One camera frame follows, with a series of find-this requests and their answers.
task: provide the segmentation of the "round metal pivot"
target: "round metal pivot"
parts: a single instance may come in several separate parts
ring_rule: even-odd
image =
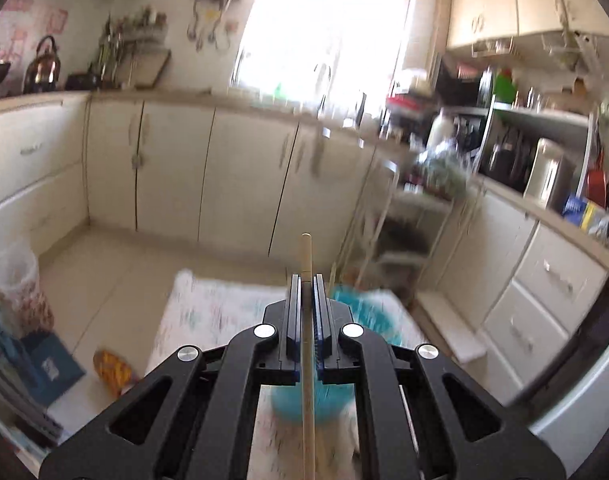
[[[435,359],[440,352],[433,345],[422,345],[417,349],[417,353],[424,359]]]
[[[357,323],[349,323],[342,327],[342,333],[347,337],[360,337],[364,333],[364,328]]]
[[[267,337],[271,337],[274,333],[276,333],[276,329],[273,327],[273,325],[258,325],[257,327],[255,327],[255,329],[253,330],[253,333],[257,336],[257,337],[261,337],[262,339],[265,339]]]
[[[183,346],[180,350],[178,350],[178,359],[181,361],[189,362],[193,361],[200,352],[197,348],[193,346]]]

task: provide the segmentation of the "bright window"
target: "bright window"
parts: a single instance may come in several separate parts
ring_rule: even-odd
[[[255,0],[234,83],[325,110],[376,114],[405,43],[409,0]]]

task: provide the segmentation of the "kettle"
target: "kettle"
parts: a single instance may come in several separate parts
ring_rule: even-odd
[[[44,54],[40,50],[46,40],[51,41],[51,48],[47,47]],[[60,77],[60,58],[58,48],[53,36],[45,36],[38,43],[36,58],[29,64],[24,80],[25,94],[37,92],[53,92]]]

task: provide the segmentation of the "tiled floor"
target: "tiled floor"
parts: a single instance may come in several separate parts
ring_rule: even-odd
[[[269,262],[241,264],[97,228],[41,269],[56,332],[87,371],[48,410],[67,432],[79,430],[112,401],[93,371],[96,349],[115,351],[144,373],[174,276],[184,268],[200,278],[286,284],[286,269]]]

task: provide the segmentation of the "green object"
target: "green object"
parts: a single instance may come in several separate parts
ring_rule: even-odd
[[[517,89],[511,80],[511,76],[502,72],[497,74],[493,82],[493,93],[495,94],[496,101],[508,104],[513,103]]]

